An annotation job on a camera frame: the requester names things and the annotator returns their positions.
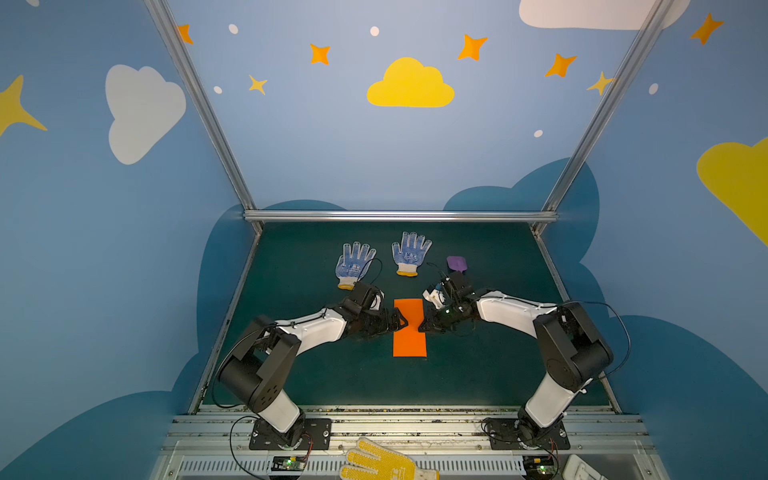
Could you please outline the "orange square paper sheet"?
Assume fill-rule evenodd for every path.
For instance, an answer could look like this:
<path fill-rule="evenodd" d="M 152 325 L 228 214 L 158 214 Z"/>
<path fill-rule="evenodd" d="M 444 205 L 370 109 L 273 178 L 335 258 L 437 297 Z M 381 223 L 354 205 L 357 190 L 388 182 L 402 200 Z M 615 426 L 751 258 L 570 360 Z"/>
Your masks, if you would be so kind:
<path fill-rule="evenodd" d="M 393 334 L 393 356 L 395 358 L 426 358 L 426 334 L 419 331 L 424 320 L 424 306 L 421 299 L 397 299 L 394 306 L 400 311 L 408 325 Z"/>

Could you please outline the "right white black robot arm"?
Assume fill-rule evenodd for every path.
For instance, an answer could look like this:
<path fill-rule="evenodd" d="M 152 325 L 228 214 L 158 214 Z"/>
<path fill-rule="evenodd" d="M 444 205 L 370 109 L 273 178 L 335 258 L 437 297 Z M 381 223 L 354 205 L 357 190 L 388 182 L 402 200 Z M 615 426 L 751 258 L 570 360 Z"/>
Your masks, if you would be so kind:
<path fill-rule="evenodd" d="M 428 287 L 421 332 L 453 331 L 463 320 L 499 324 L 537 340 L 545 375 L 518 411 L 513 441 L 526 448 L 567 445 L 562 420 L 577 395 L 614 360 L 581 303 L 541 303 L 498 290 L 476 290 L 459 271 Z"/>

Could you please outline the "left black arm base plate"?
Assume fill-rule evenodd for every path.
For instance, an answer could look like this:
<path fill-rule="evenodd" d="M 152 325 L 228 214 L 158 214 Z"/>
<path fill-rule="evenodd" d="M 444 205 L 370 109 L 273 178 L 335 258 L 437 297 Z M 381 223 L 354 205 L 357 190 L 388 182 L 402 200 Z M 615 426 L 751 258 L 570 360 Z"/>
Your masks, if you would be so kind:
<path fill-rule="evenodd" d="M 328 450 L 332 420 L 300 416 L 286 431 L 279 432 L 266 420 L 258 417 L 253 426 L 248 448 L 250 450 Z"/>

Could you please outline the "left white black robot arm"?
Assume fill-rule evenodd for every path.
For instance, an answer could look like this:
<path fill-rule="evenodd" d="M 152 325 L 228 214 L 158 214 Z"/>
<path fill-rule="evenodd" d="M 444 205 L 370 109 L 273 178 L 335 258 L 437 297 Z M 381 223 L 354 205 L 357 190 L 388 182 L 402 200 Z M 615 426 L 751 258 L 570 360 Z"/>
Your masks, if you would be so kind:
<path fill-rule="evenodd" d="M 339 303 L 306 316 L 251 322 L 221 361 L 215 381 L 256 416 L 259 446 L 285 450 L 308 445 L 305 412 L 284 390 L 296 359 L 318 346 L 350 335 L 365 338 L 398 332 L 409 325 L 394 308 L 382 306 L 383 291 L 359 283 Z"/>

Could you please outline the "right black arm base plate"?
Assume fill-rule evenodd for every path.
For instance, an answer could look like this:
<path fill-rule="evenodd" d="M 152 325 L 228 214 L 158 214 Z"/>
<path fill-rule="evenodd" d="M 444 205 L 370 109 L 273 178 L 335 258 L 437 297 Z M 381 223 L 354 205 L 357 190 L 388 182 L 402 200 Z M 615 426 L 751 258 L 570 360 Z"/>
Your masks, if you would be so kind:
<path fill-rule="evenodd" d="M 568 434 L 561 420 L 549 427 L 539 427 L 533 420 L 517 418 L 485 418 L 483 433 L 493 450 L 569 450 Z"/>

